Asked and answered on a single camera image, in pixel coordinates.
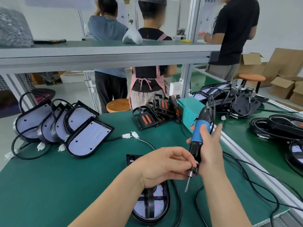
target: round stool seat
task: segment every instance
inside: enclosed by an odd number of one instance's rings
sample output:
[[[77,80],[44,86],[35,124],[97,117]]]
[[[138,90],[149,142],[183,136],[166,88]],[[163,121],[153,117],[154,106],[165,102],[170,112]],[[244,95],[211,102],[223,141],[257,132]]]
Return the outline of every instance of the round stool seat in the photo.
[[[263,82],[266,80],[264,76],[260,76],[257,74],[245,74],[245,73],[239,74],[239,78],[242,80],[255,81],[255,82]]]
[[[128,111],[131,109],[128,99],[115,99],[106,105],[106,109],[109,113]]]

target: man in blue shirt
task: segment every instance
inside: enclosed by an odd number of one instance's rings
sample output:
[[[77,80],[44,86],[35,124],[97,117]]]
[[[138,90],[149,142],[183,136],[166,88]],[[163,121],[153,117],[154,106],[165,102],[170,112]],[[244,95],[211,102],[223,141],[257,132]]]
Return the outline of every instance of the man in blue shirt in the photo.
[[[98,11],[89,19],[89,31],[99,41],[121,41],[127,27],[117,21],[116,0],[98,0]],[[95,69],[96,88],[101,102],[101,112],[107,113],[106,105],[112,99],[127,98],[125,68]]]

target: black t-shirt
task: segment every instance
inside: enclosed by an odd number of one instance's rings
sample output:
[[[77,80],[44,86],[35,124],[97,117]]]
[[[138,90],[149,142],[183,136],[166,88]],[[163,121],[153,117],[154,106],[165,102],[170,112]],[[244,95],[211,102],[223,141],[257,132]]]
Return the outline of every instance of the black t-shirt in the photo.
[[[225,33],[219,59],[214,65],[234,65],[240,61],[251,28],[257,26],[260,7],[257,0],[231,0],[217,18],[213,34]]]
[[[164,34],[161,30],[153,29],[153,28],[141,28],[139,29],[139,33],[141,34],[143,39],[149,39],[154,41],[157,41]],[[172,38],[167,36],[164,39],[164,41],[172,41]],[[167,65],[160,66],[161,76],[165,73],[166,68]],[[146,79],[157,78],[156,66],[136,67],[136,77],[146,78]],[[139,80],[136,80],[132,90],[137,92],[155,92],[162,89],[155,80],[150,80],[150,81],[151,82],[149,83],[149,85],[151,87],[151,90],[145,80],[142,81],[141,90],[140,90],[141,83],[139,83]]]

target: black pants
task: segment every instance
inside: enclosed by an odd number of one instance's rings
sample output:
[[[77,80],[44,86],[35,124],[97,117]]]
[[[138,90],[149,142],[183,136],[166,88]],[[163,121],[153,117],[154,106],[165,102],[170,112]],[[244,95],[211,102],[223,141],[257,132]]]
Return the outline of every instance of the black pants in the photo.
[[[106,105],[114,99],[127,98],[127,80],[95,71],[96,88],[101,103],[101,112],[108,113]]]

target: teal power supply box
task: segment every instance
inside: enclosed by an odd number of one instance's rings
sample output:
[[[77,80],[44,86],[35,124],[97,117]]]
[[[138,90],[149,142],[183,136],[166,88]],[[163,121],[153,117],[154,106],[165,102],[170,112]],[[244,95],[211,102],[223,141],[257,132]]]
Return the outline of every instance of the teal power supply box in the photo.
[[[182,123],[191,133],[193,133],[193,131],[190,129],[190,126],[193,124],[205,105],[194,97],[178,99],[178,104],[183,109],[183,112],[182,109],[180,112]]]

